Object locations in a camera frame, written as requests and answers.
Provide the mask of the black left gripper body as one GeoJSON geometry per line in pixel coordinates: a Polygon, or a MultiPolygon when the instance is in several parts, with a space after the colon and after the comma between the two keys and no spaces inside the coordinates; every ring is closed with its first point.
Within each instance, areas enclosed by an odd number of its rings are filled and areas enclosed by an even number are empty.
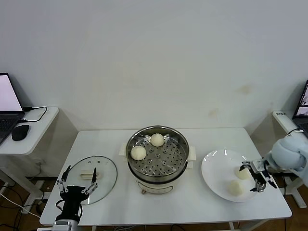
{"type": "Polygon", "coordinates": [[[60,197],[64,201],[62,212],[59,218],[81,218],[83,209],[81,202],[88,199],[84,186],[68,186],[67,192],[60,192],[60,197]]]}

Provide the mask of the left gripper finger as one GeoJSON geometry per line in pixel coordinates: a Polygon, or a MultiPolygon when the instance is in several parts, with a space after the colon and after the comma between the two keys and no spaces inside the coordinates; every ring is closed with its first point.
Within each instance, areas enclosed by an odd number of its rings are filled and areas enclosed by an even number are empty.
{"type": "Polygon", "coordinates": [[[96,168],[94,168],[90,186],[83,189],[81,193],[85,195],[92,194],[93,191],[96,190],[98,187],[98,183],[96,182],[96,179],[97,179],[96,168]]]}
{"type": "Polygon", "coordinates": [[[63,172],[61,179],[57,180],[57,186],[59,187],[60,193],[66,193],[68,192],[67,186],[66,186],[66,180],[69,174],[71,166],[69,165],[67,169],[63,172]]]}

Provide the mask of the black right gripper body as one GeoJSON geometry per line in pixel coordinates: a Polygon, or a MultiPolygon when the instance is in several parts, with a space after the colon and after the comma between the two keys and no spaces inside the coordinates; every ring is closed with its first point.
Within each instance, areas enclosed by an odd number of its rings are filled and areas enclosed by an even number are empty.
{"type": "Polygon", "coordinates": [[[262,172],[264,175],[264,179],[266,180],[266,182],[272,186],[273,188],[277,188],[277,185],[273,179],[273,177],[269,174],[269,172],[267,171],[267,165],[268,165],[268,161],[265,159],[258,159],[258,160],[254,160],[251,161],[251,169],[257,173],[257,172],[262,172]]]}

